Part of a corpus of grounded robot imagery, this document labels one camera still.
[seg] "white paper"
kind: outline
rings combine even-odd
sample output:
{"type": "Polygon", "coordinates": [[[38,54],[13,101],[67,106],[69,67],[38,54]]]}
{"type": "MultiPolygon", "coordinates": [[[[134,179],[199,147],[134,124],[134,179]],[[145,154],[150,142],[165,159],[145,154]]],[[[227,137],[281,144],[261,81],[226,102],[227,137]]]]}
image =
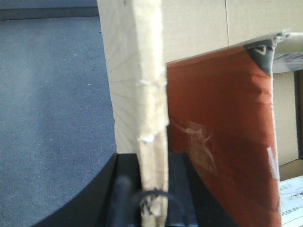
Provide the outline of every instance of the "white paper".
{"type": "Polygon", "coordinates": [[[280,182],[283,227],[303,226],[303,176],[280,182]]]}

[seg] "orange book cover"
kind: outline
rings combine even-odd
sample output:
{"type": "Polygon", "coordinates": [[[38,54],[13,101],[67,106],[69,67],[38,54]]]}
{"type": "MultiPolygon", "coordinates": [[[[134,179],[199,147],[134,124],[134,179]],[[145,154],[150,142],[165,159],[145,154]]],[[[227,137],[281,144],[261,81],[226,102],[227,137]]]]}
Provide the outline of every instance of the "orange book cover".
{"type": "Polygon", "coordinates": [[[167,64],[171,151],[188,153],[240,227],[281,226],[272,91],[278,36],[167,64]]]}

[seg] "white triangle symbol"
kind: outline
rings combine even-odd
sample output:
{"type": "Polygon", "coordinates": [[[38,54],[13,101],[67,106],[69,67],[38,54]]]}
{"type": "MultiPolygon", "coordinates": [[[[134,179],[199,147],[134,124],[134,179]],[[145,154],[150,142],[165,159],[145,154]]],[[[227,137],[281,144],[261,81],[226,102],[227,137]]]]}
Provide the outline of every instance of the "white triangle symbol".
{"type": "Polygon", "coordinates": [[[262,46],[258,46],[258,48],[255,48],[255,52],[258,52],[259,54],[265,55],[266,54],[266,46],[262,45],[262,46]]]}

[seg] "corrugated cardboard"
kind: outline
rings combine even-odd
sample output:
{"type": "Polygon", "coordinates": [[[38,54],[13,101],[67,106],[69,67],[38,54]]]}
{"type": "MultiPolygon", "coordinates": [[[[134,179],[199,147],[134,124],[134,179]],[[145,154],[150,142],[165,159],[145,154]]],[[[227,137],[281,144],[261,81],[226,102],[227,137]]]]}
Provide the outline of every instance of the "corrugated cardboard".
{"type": "MultiPolygon", "coordinates": [[[[168,190],[166,75],[160,0],[98,0],[118,153],[137,153],[143,188],[168,190]]],[[[149,199],[144,226],[163,226],[149,199]]]]}

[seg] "gray carpet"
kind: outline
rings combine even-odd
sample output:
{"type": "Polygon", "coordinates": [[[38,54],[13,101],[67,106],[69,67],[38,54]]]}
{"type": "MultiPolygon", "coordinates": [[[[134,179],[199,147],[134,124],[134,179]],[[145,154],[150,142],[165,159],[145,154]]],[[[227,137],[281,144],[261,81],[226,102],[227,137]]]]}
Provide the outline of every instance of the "gray carpet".
{"type": "Polygon", "coordinates": [[[0,226],[76,196],[116,151],[98,17],[0,21],[0,226]]]}

